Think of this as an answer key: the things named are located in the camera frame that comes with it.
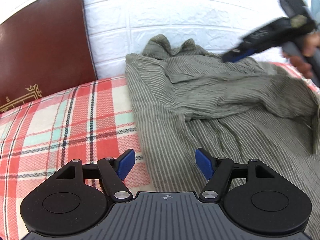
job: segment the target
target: gold emblem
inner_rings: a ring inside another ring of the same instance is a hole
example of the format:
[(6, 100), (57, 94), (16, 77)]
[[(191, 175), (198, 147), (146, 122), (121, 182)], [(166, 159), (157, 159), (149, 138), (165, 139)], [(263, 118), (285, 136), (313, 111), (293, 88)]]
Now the gold emblem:
[(28, 99), (31, 99), (31, 101), (33, 101), (33, 100), (37, 100), (39, 98), (42, 98), (42, 92), (41, 92), (41, 90), (39, 90), (39, 87), (37, 84), (35, 84), (33, 86), (29, 85), (29, 87), (27, 87), (26, 90), (29, 91), (29, 93), (23, 95), (22, 97), (15, 99), (15, 100), (10, 101), (9, 97), (5, 97), (7, 104), (0, 106), (0, 112), (4, 113), (10, 109), (17, 107), (17, 106), (21, 106)]

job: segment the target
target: black circular pad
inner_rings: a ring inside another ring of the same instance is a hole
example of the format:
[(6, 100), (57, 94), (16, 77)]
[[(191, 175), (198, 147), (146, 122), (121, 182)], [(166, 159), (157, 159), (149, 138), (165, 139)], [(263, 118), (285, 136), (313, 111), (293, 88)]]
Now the black circular pad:
[(43, 207), (56, 214), (63, 214), (75, 210), (80, 204), (80, 198), (73, 193), (59, 192), (47, 196), (43, 201)]
[(260, 191), (251, 197), (252, 204), (261, 210), (276, 212), (289, 204), (289, 199), (276, 191)]
[(240, 227), (263, 236), (303, 231), (312, 206), (308, 196), (288, 181), (247, 182), (230, 190), (223, 202)]
[(82, 181), (49, 179), (21, 203), (20, 214), (29, 231), (73, 235), (95, 226), (106, 214), (108, 204), (101, 191)]

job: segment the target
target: gray handle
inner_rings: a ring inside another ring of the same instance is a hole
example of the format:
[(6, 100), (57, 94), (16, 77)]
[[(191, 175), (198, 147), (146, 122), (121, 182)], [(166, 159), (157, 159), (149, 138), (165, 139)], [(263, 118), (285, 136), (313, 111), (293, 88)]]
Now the gray handle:
[(303, 37), (295, 40), (295, 42), (289, 41), (282, 45), (283, 52), (290, 56), (299, 56), (306, 63), (311, 64), (313, 77), (312, 82), (320, 87), (320, 50), (316, 49), (313, 57), (305, 57), (302, 55), (301, 50), (303, 48)]
[(29, 233), (23, 240), (310, 240), (300, 232), (263, 237), (235, 226), (220, 206), (200, 202), (193, 192), (140, 192), (128, 203), (117, 203), (97, 226), (79, 235), (44, 237)]

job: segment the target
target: wrinkled fabric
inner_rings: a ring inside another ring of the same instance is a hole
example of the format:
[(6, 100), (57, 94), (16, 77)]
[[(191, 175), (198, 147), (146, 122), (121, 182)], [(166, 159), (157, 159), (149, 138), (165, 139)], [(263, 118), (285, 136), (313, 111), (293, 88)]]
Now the wrinkled fabric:
[[(172, 49), (163, 35), (126, 57), (141, 150), (157, 191), (206, 184), (195, 150), (236, 163), (260, 159), (303, 190), (320, 239), (319, 99), (302, 80), (247, 57), (223, 63), (192, 39)], [(242, 184), (234, 179), (232, 187)]]

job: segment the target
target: plaid blanket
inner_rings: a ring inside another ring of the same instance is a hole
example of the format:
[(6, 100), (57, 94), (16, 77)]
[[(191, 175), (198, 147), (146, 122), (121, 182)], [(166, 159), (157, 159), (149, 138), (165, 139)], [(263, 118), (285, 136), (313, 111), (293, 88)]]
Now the plaid blanket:
[[(275, 63), (290, 75), (296, 69)], [(309, 80), (309, 87), (319, 89)], [(95, 163), (133, 148), (136, 163), (124, 183), (154, 191), (133, 119), (124, 76), (95, 81), (25, 104), (0, 115), (0, 237), (19, 240), (27, 229), (20, 216), (22, 199), (72, 159)], [(99, 188), (95, 180), (86, 184)]]

